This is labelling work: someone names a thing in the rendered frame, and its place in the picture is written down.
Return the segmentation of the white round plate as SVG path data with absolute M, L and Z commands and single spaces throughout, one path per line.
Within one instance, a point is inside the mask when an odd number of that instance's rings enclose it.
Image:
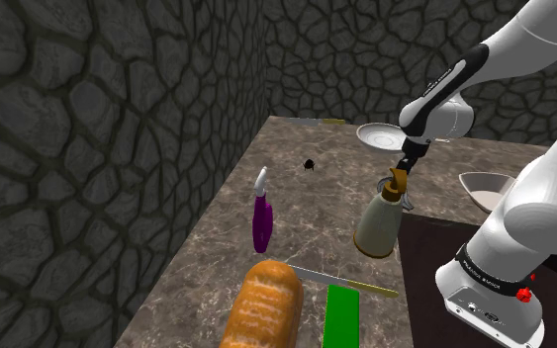
M 360 126 L 356 131 L 360 142 L 371 151 L 396 154 L 402 152 L 407 138 L 400 127 L 385 123 L 369 123 Z

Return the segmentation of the grey curved metal object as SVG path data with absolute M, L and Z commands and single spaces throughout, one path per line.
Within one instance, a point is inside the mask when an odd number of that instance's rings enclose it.
M 381 193 L 383 191 L 385 184 L 391 181 L 392 181 L 392 177 L 382 178 L 377 184 L 377 192 Z M 411 211 L 414 208 L 414 205 L 411 203 L 409 198 L 409 191 L 406 191 L 402 195 L 402 205 L 403 205 L 403 209 L 406 211 Z

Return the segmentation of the grey angular bowl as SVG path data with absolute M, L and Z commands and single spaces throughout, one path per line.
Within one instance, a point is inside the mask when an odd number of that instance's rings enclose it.
M 471 200 L 485 213 L 491 213 L 515 179 L 512 176 L 493 172 L 466 172 L 459 181 Z

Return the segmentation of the beige soap dispenser brown pump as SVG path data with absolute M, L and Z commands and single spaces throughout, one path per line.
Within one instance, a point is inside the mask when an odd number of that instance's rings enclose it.
M 391 168 L 391 172 L 391 180 L 371 200 L 353 233 L 354 245 L 371 258 L 385 258 L 394 251 L 401 226 L 408 174 L 397 168 Z

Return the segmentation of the dark robot stand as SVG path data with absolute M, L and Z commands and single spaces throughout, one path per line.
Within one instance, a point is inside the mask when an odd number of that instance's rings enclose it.
M 476 225 L 405 214 L 398 246 L 415 348 L 504 348 L 450 314 L 435 285 L 438 267 L 477 231 Z M 557 348 L 557 255 L 535 271 L 534 293 L 543 307 L 540 348 Z

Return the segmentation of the purple spray bottle white nozzle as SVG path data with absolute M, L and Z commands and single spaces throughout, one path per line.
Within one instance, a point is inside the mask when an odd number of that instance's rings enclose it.
M 254 250 L 264 253 L 273 231 L 273 209 L 266 201 L 267 167 L 263 166 L 254 184 L 255 202 L 252 219 L 252 237 Z

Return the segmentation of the green flat rectangular block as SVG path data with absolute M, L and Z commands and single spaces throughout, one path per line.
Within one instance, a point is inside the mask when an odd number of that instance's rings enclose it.
M 327 288 L 323 348 L 359 348 L 359 293 Z

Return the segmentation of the brown bread loaf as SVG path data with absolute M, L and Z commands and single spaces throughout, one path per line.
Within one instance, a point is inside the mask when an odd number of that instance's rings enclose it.
M 245 275 L 219 348 L 295 348 L 303 297 L 292 267 L 257 263 Z

